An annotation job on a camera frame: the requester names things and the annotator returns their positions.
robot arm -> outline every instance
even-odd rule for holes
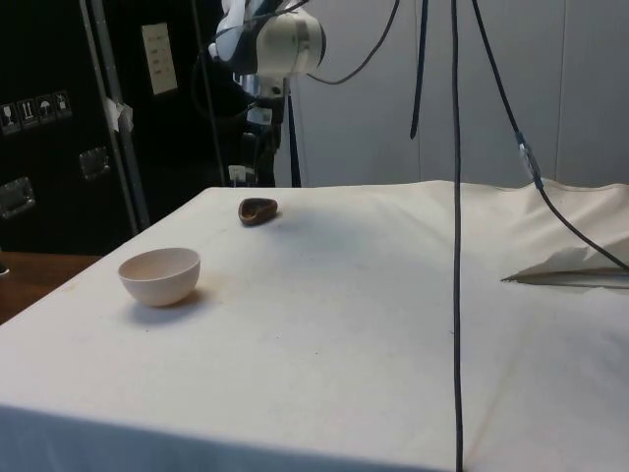
[[[241,76],[278,79],[313,72],[325,54],[325,33],[300,7],[304,3],[222,0],[225,18],[209,46],[210,55]],[[295,9],[281,14],[291,8]]]

cable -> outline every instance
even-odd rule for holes
[[[518,124],[516,123],[515,117],[513,116],[511,105],[509,104],[507,94],[504,91],[504,85],[502,84],[502,79],[500,78],[500,73],[498,72],[498,66],[495,63],[495,58],[493,57],[493,52],[491,51],[491,45],[489,44],[489,39],[487,38],[485,24],[483,23],[483,17],[481,16],[481,9],[479,8],[479,2],[477,2],[477,0],[472,0],[472,6],[474,7],[474,15],[476,16],[476,22],[479,24],[479,29],[481,30],[481,36],[483,37],[483,44],[485,45],[485,51],[489,59],[489,64],[491,65],[491,70],[493,71],[493,77],[495,78],[495,82],[498,85],[500,98],[502,98],[504,109],[507,112],[507,116],[509,117],[509,122],[511,122],[511,128],[513,128],[514,133],[518,134],[520,133],[520,129],[518,128]]]
[[[491,51],[491,46],[487,38],[485,25],[483,23],[483,16],[481,15],[481,9],[479,8],[478,0],[472,0],[472,5],[474,7],[474,13],[476,15],[476,21],[479,25],[479,30],[481,31],[481,36],[483,37],[483,44],[485,45],[485,51],[489,59],[489,63],[491,65],[491,70],[493,71],[493,77],[495,78],[495,82],[498,85],[500,98],[502,98],[502,104],[504,105],[504,109],[507,112],[509,121],[511,122],[511,127],[513,128],[513,131],[516,134],[516,140],[518,141],[518,145],[520,146],[520,151],[521,153],[523,153],[523,156],[526,159],[526,163],[527,163],[527,166],[529,167],[530,173],[532,174],[535,186],[540,192],[540,195],[542,196],[544,202],[548,206],[548,209],[552,211],[552,213],[557,217],[559,221],[561,221],[566,226],[566,228],[572,231],[572,233],[575,236],[577,236],[579,239],[581,239],[584,243],[586,243],[591,248],[595,249],[602,256],[605,256],[608,260],[612,261],[615,265],[619,266],[620,268],[624,270],[629,271],[628,264],[618,259],[616,256],[614,256],[609,251],[599,246],[597,243],[592,241],[590,238],[585,236],[581,231],[575,228],[574,225],[570,223],[570,221],[568,221],[561,214],[561,212],[555,207],[555,205],[553,205],[552,202],[550,201],[550,198],[548,197],[548,195],[545,192],[545,189],[543,188],[542,176],[538,169],[537,163],[535,162],[533,153],[531,152],[531,149],[527,145],[526,140],[524,139],[524,136],[522,135],[522,133],[520,132],[520,129],[518,128],[518,124],[513,115],[513,111],[511,110],[511,105],[509,104],[509,99],[507,98],[507,95],[504,91],[504,86],[502,85],[502,79],[500,78],[500,72],[498,71],[498,67],[495,63],[495,59]]]
[[[214,143],[214,153],[216,154],[216,162],[218,164],[218,171],[220,172],[220,183],[223,187],[225,187],[225,166],[223,164],[223,158],[220,154],[220,145],[218,143],[218,130],[216,129],[216,121],[214,120],[214,105],[212,104],[212,95],[209,88],[209,77],[207,76],[207,58],[205,57],[205,51],[203,50],[203,41],[201,40],[200,35],[200,22],[199,22],[199,11],[197,10],[197,0],[190,0],[193,17],[195,20],[195,33],[197,36],[197,47],[200,52],[200,65],[201,65],[201,73],[203,76],[203,88],[205,89],[205,98],[207,100],[207,111],[210,116],[209,120],[209,128],[212,134],[212,141]]]
[[[422,23],[420,26],[420,52],[417,58],[417,80],[415,82],[415,100],[411,121],[411,139],[417,135],[420,125],[420,106],[422,104],[422,88],[424,86],[424,63],[426,62],[426,33],[429,20],[429,0],[422,2]]]
[[[300,2],[296,3],[295,5],[293,5],[293,6],[291,6],[291,7],[285,8],[285,9],[283,9],[283,10],[278,10],[278,11],[273,12],[273,13],[266,13],[266,14],[264,14],[264,15],[259,15],[259,16],[257,16],[257,17],[251,17],[251,18],[249,18],[248,20],[244,20],[244,21],[243,21],[243,23],[242,23],[241,25],[237,25],[236,27],[231,27],[231,28],[227,28],[227,29],[224,29],[224,30],[222,30],[222,31],[219,31],[219,32],[218,32],[218,33],[214,36],[214,38],[212,39],[212,41],[210,41],[210,42],[209,42],[208,46],[209,46],[212,42],[216,41],[216,39],[217,39],[217,38],[219,38],[220,36],[222,36],[223,34],[225,34],[225,33],[226,33],[226,32],[228,32],[228,31],[231,31],[231,30],[236,30],[236,29],[238,29],[238,28],[244,28],[244,27],[247,27],[247,26],[252,25],[252,24],[254,24],[254,23],[261,22],[262,20],[269,20],[269,19],[271,19],[271,18],[279,17],[280,15],[284,15],[284,14],[286,14],[286,13],[291,13],[291,12],[293,12],[293,11],[297,10],[298,8],[303,7],[304,5],[306,5],[306,4],[307,4],[308,2],[310,2],[310,1],[311,1],[311,0],[301,0]]]
[[[200,104],[199,95],[197,94],[199,75],[200,75],[200,57],[198,56],[197,60],[195,61],[195,65],[193,66],[192,80],[191,80],[191,86],[190,86],[190,95],[191,95],[191,100],[192,100],[193,106],[195,107],[195,110],[204,119],[210,121],[213,118],[216,120],[216,123],[218,126],[228,126],[228,125],[238,123],[240,120],[242,120],[243,118],[247,116],[247,113],[254,106],[256,106],[256,102],[252,101],[251,103],[247,105],[247,108],[245,108],[243,111],[236,113],[235,115],[213,116],[213,117],[210,116],[208,111],[205,108],[203,108],[203,106]]]
[[[308,74],[308,77],[310,77],[311,79],[317,82],[320,82],[322,84],[327,84],[329,86],[340,86],[341,84],[345,84],[347,81],[354,78],[357,74],[359,74],[363,69],[367,67],[367,65],[370,63],[375,53],[382,46],[382,44],[384,44],[386,37],[389,35],[389,32],[391,31],[391,26],[393,26],[393,21],[395,20],[395,17],[397,16],[397,11],[399,8],[400,8],[400,0],[395,0],[395,3],[393,4],[393,8],[391,10],[391,15],[389,16],[388,22],[386,22],[386,27],[384,28],[384,32],[380,36],[380,39],[378,40],[377,44],[373,47],[372,51],[367,55],[363,63],[360,66],[358,66],[358,68],[356,68],[353,72],[349,73],[347,76],[341,79],[338,79],[336,81],[322,79],[321,77],[317,77],[313,74]]]
[[[621,261],[620,259],[618,259],[615,255],[613,255],[612,253],[610,253],[607,249],[602,248],[601,246],[599,246],[597,243],[595,243],[594,241],[592,241],[590,238],[586,237],[581,231],[579,231],[577,228],[575,228],[572,223],[570,221],[568,221],[563,214],[561,214],[559,212],[559,210],[555,207],[555,205],[552,204],[552,202],[550,201],[550,198],[548,197],[548,195],[546,194],[546,190],[543,187],[538,187],[538,190],[540,191],[540,195],[542,196],[543,200],[546,202],[546,204],[548,205],[548,208],[550,208],[550,211],[553,212],[553,214],[557,217],[557,219],[559,219],[559,221],[561,221],[570,231],[572,231],[579,239],[581,239],[584,243],[586,243],[588,246],[596,249],[599,253],[601,253],[603,256],[605,256],[606,258],[608,258],[610,261],[612,261],[614,264],[616,264],[617,266],[619,266],[620,268],[623,268],[625,270],[629,271],[629,265],[627,265],[626,263],[624,263],[623,261]]]
[[[459,20],[457,0],[451,0],[452,111],[454,118],[454,408],[456,471],[463,472],[463,400],[461,388],[461,116],[459,110]]]

white bowl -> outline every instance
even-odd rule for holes
[[[118,269],[131,296],[151,307],[186,298],[195,289],[199,273],[199,254],[185,248],[149,251],[129,259]]]

wooden table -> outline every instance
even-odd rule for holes
[[[98,261],[97,256],[2,253],[0,325]]]

white wall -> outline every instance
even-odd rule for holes
[[[629,2],[479,0],[507,94],[546,177],[629,182]],[[328,36],[317,72],[352,70],[379,38],[393,0],[319,0]],[[491,75],[471,2],[460,1],[463,173],[468,182],[527,181]],[[411,142],[421,0],[402,0],[384,46],[339,87],[293,84],[304,185],[451,180],[449,2],[432,0],[419,140]],[[287,146],[278,154],[286,179]]]

